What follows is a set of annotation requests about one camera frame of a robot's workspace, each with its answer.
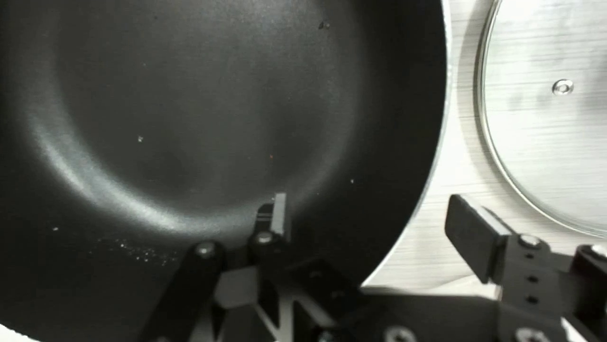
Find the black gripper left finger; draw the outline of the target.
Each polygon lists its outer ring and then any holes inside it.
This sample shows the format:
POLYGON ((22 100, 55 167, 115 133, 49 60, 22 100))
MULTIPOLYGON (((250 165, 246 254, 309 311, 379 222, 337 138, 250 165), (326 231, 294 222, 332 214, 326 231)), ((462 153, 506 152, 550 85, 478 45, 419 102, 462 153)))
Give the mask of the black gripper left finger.
POLYGON ((345 342, 337 323, 351 296, 326 260, 294 247, 277 193, 242 247, 204 239, 184 252, 136 342, 345 342))

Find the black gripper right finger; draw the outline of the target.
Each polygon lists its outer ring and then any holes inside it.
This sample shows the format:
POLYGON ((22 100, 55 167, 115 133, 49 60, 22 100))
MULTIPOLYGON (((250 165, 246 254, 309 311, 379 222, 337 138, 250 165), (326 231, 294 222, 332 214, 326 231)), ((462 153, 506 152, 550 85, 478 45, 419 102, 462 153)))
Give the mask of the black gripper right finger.
POLYGON ((595 245, 553 252, 461 193, 447 201, 443 231, 474 275, 500 288, 497 342, 567 342, 572 332, 607 342, 607 260, 595 245))

